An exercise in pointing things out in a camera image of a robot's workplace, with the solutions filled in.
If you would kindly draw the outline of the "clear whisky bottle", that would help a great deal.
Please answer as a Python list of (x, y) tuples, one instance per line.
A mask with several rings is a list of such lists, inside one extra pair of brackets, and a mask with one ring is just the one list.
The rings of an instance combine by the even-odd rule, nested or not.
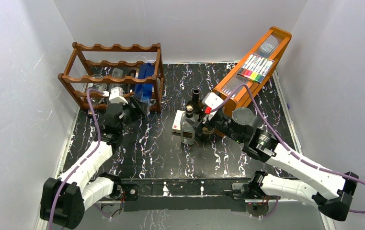
[(194, 144), (195, 129), (193, 128), (192, 123), (194, 123), (194, 107), (189, 104), (186, 106), (180, 121), (181, 142), (183, 144)]

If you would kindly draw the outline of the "dark labelled wine bottle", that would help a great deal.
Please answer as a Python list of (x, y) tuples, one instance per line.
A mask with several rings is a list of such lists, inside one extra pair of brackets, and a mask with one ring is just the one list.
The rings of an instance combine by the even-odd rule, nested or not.
[(214, 128), (208, 128), (203, 123), (205, 121), (205, 119), (207, 118), (207, 116), (208, 116), (208, 114), (206, 113), (206, 110), (207, 110), (208, 106), (205, 105), (205, 104), (202, 104), (202, 106), (203, 106), (203, 108), (202, 108), (201, 118), (199, 119), (199, 121), (203, 125), (202, 126), (202, 135), (200, 136), (200, 139), (202, 141), (207, 141), (207, 140), (210, 140), (210, 137), (215, 133), (215, 129)]

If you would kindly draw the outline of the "dark green wine bottle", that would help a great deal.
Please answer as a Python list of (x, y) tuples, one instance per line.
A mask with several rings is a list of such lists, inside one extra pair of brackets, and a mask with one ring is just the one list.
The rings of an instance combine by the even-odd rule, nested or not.
[(192, 99), (188, 101), (185, 106), (186, 117), (191, 120), (198, 120), (202, 113), (202, 108), (203, 105), (200, 102), (200, 91), (198, 89), (193, 89)]

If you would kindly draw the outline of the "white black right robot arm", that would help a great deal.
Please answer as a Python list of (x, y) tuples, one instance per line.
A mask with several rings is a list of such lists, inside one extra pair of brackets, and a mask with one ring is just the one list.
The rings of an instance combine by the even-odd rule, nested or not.
[(203, 129), (216, 129), (239, 144), (242, 151), (254, 160), (278, 167), (291, 173), (296, 180), (283, 179), (257, 171), (248, 184), (233, 188), (226, 194), (234, 199), (264, 198), (276, 196), (297, 200), (316, 207), (323, 215), (337, 221), (345, 221), (350, 210), (358, 176), (352, 172), (333, 175), (326, 168), (314, 165), (286, 144), (281, 144), (269, 132), (260, 129), (262, 122), (248, 108), (234, 110), (227, 116), (218, 110), (212, 112), (194, 109), (188, 105), (187, 123), (201, 135)]

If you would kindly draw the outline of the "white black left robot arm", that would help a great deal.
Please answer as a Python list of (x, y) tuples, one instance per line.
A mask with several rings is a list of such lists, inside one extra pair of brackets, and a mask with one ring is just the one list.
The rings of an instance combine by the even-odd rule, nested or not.
[(124, 139), (124, 128), (143, 119), (148, 105), (131, 96), (110, 103), (97, 122), (97, 140), (58, 178), (48, 178), (42, 190), (40, 218), (64, 228), (75, 229), (85, 211), (104, 197), (119, 199), (124, 193), (119, 176), (103, 172), (92, 177), (110, 159)]

